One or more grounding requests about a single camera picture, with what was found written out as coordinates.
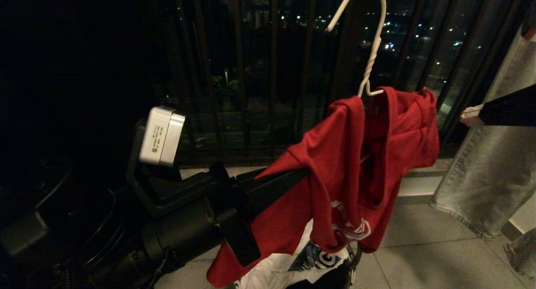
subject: white plastic hanger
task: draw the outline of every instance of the white plastic hanger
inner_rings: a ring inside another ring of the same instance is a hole
[[[379,16],[379,24],[378,29],[376,30],[376,35],[374,36],[374,41],[372,43],[372,51],[370,52],[370,57],[367,62],[367,67],[365,68],[365,72],[363,74],[363,81],[361,81],[361,84],[359,85],[359,93],[358,96],[361,97],[363,94],[363,88],[367,87],[367,95],[373,96],[383,93],[383,90],[378,90],[375,92],[370,91],[370,72],[372,71],[372,66],[374,65],[374,60],[376,59],[376,54],[379,49],[379,45],[381,44],[381,37],[379,36],[381,34],[381,30],[383,29],[383,23],[385,22],[385,15],[387,14],[387,2],[385,0],[379,0],[381,3],[381,14]],[[348,2],[350,0],[343,0],[339,8],[337,9],[337,12],[335,13],[335,16],[333,16],[333,19],[331,19],[330,24],[327,26],[327,31],[333,30],[333,27],[335,27],[335,24],[339,20],[341,14],[343,13],[344,9],[346,8],[346,5],[348,5]]]

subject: black cable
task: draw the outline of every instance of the black cable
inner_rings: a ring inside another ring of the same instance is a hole
[[[164,259],[162,260],[161,264],[158,266],[158,268],[155,270],[155,273],[153,274],[153,278],[151,280],[151,283],[149,283],[149,285],[147,285],[146,289],[154,289],[157,281],[160,279],[160,277],[162,276],[162,273],[163,273],[163,270],[166,266],[166,263],[168,261],[168,259],[170,257],[173,257],[173,259],[176,259],[177,258],[177,254],[175,253],[175,251],[171,248],[167,248],[166,249],[166,253],[164,255]]]

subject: floor tile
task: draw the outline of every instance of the floor tile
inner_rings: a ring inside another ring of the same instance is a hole
[[[212,260],[190,261],[186,266],[160,278],[155,289],[214,289],[206,279]]]
[[[395,205],[381,247],[438,243],[477,236],[454,217],[427,204]]]
[[[218,254],[218,251],[220,250],[220,245],[214,247],[213,249],[210,249],[206,253],[203,253],[199,257],[196,257],[193,259],[193,261],[197,260],[214,260],[216,258],[216,255]]]
[[[380,248],[391,289],[523,289],[481,239]]]
[[[250,171],[264,169],[264,168],[265,167],[263,166],[263,167],[235,167],[235,168],[231,167],[231,168],[226,168],[226,169],[227,169],[227,174],[229,174],[230,177],[234,177],[239,174],[244,174]]]
[[[182,179],[189,178],[195,174],[198,173],[206,173],[209,171],[209,168],[203,168],[203,169],[180,169],[180,176]]]
[[[374,255],[370,253],[361,255],[354,278],[354,289],[389,289]]]
[[[498,236],[493,241],[487,241],[486,244],[493,249],[493,251],[497,254],[499,258],[508,266],[508,268],[512,271],[513,274],[525,285],[525,288],[527,289],[534,289],[536,288],[536,281],[535,280],[528,280],[523,276],[520,276],[517,274],[517,272],[514,271],[512,266],[510,265],[510,262],[508,261],[508,258],[506,257],[506,253],[504,253],[503,245],[509,243],[510,240],[506,236]]]

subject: person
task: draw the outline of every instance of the person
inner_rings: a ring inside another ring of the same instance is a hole
[[[468,127],[536,126],[536,84],[491,102],[466,108],[460,122]]]

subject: printed graphic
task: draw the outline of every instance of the printed graphic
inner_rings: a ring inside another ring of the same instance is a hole
[[[322,251],[320,247],[309,241],[294,260],[289,271],[331,268],[340,260],[340,257]]]
[[[344,208],[344,205],[341,201],[331,202],[331,207],[334,207],[339,210],[340,214],[343,217],[343,220],[345,221],[346,227],[354,228],[353,232],[349,232],[348,230],[345,230],[341,226],[338,226],[337,224],[333,224],[333,228],[336,230],[339,230],[347,239],[363,240],[364,238],[370,236],[370,233],[372,232],[372,230],[370,229],[370,224],[367,220],[365,220],[364,218],[361,218],[360,225],[355,227],[347,220],[346,209]]]

